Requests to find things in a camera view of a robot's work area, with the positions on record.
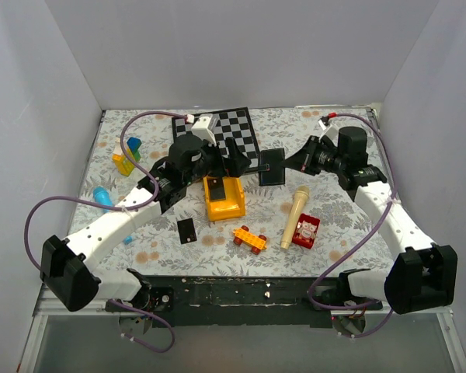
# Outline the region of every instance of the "table surface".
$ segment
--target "table surface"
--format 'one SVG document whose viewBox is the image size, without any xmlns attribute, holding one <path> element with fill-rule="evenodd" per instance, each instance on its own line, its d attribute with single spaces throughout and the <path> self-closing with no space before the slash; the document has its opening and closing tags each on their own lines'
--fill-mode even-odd
<svg viewBox="0 0 466 373">
<path fill-rule="evenodd" d="M 102 119 L 96 143 L 82 183 L 81 196 L 92 199 L 93 189 L 102 186 L 114 203 L 123 200 L 142 174 L 134 170 L 129 177 L 120 175 L 112 162 L 116 138 L 130 118 L 143 110 L 107 110 Z M 196 113 L 193 110 L 172 110 L 175 113 Z M 339 109 L 258 109 L 250 110 L 252 123 L 261 150 L 285 148 L 294 154 L 311 134 L 321 134 L 318 118 L 332 111 L 366 116 L 364 108 Z M 360 126 L 352 119 L 338 118 L 339 125 Z M 384 170 L 376 141 L 368 130 L 369 162 Z M 168 154 L 172 143 L 169 117 L 144 117 L 127 132 L 140 138 L 141 161 L 150 169 L 155 160 Z M 288 169 L 283 186 L 259 186 L 257 175 L 243 176 L 246 216 L 227 221 L 209 222 L 204 202 L 203 184 L 189 187 L 186 198 L 164 215 L 133 233 L 134 241 L 114 248 L 99 265 L 107 270 L 134 268 L 145 275 L 175 276 L 318 276 L 371 229 L 370 220 L 341 190 L 336 176 L 322 173 L 308 176 Z M 280 248 L 283 229 L 290 212 L 295 190 L 306 185 L 311 197 L 304 213 L 321 219 L 312 249 L 292 244 L 287 251 Z M 85 227 L 102 215 L 102 211 L 85 205 L 75 209 L 70 233 Z M 193 218 L 197 241 L 181 245 L 176 222 Z M 236 246 L 232 231 L 247 225 L 250 232 L 268 238 L 268 249 L 258 256 L 247 245 Z M 391 255 L 384 240 L 375 235 L 334 273 L 351 268 L 389 270 Z"/>
</svg>

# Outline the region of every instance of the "black and white checkerboard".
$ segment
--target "black and white checkerboard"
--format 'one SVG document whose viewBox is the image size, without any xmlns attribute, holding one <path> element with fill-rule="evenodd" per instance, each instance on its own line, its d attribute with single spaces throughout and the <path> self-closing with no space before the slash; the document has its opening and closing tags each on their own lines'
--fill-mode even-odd
<svg viewBox="0 0 466 373">
<path fill-rule="evenodd" d="M 194 114 L 196 118 L 206 113 Z M 249 109 L 242 107 L 239 109 L 213 111 L 207 114 L 213 114 L 217 118 L 217 124 L 214 128 L 214 136 L 222 155 L 228 155 L 228 149 L 224 143 L 225 138 L 235 138 L 236 145 L 240 151 L 251 161 L 250 167 L 259 165 L 259 146 L 257 145 L 256 134 L 252 126 L 249 115 Z M 172 119 L 172 136 L 176 139 L 182 134 L 190 132 L 192 124 L 185 123 L 184 119 Z"/>
</svg>

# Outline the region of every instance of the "red toy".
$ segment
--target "red toy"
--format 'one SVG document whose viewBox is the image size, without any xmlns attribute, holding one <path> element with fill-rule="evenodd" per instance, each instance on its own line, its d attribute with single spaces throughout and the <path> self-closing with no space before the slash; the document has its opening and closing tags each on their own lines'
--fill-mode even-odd
<svg viewBox="0 0 466 373">
<path fill-rule="evenodd" d="M 321 221 L 312 216 L 301 214 L 298 219 L 297 227 L 295 228 L 292 243 L 310 249 L 316 240 L 319 223 Z"/>
</svg>

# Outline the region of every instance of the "white wall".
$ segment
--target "white wall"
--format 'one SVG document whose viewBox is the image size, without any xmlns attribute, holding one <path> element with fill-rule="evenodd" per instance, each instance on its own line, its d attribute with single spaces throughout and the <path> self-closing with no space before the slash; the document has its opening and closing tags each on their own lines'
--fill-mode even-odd
<svg viewBox="0 0 466 373">
<path fill-rule="evenodd" d="M 100 106 L 381 102 L 438 0 L 46 0 Z"/>
<path fill-rule="evenodd" d="M 76 194 L 99 117 L 43 0 L 0 0 L 0 372 L 16 371 L 40 288 L 24 220 L 40 198 Z M 72 208 L 52 203 L 33 219 L 36 258 Z"/>
<path fill-rule="evenodd" d="M 466 352 L 466 0 L 440 0 L 387 94 L 381 126 L 405 206 L 459 256 L 454 321 Z"/>
</svg>

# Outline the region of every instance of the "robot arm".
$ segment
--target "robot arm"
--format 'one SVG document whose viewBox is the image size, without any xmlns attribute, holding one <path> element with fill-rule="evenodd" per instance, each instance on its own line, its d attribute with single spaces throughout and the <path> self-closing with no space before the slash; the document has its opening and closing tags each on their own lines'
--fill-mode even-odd
<svg viewBox="0 0 466 373">
<path fill-rule="evenodd" d="M 338 146 L 326 136 L 311 136 L 284 165 L 310 175 L 323 170 L 335 173 L 339 185 L 377 224 L 391 188 L 384 174 L 367 163 L 366 145 L 365 130 L 344 127 L 339 130 Z M 339 286 L 327 293 L 326 300 L 341 305 L 352 298 L 377 299 L 388 302 L 398 314 L 452 303 L 457 255 L 450 246 L 438 246 L 396 200 L 378 231 L 395 261 L 391 271 L 343 272 Z"/>
<path fill-rule="evenodd" d="M 215 144 L 213 118 L 202 116 L 192 134 L 179 136 L 169 155 L 159 159 L 150 174 L 158 182 L 156 198 L 130 211 L 110 211 L 63 240 L 56 235 L 43 244 L 40 278 L 69 311 L 85 307 L 91 300 L 117 298 L 136 308 L 148 303 L 149 284 L 134 270 L 97 270 L 100 261 L 125 237 L 153 218 L 164 214 L 186 196 L 186 188 L 205 176 L 240 177 L 250 160 L 227 138 L 229 156 L 223 157 Z M 117 205 L 132 207 L 150 200 L 154 184 L 146 176 Z"/>
</svg>

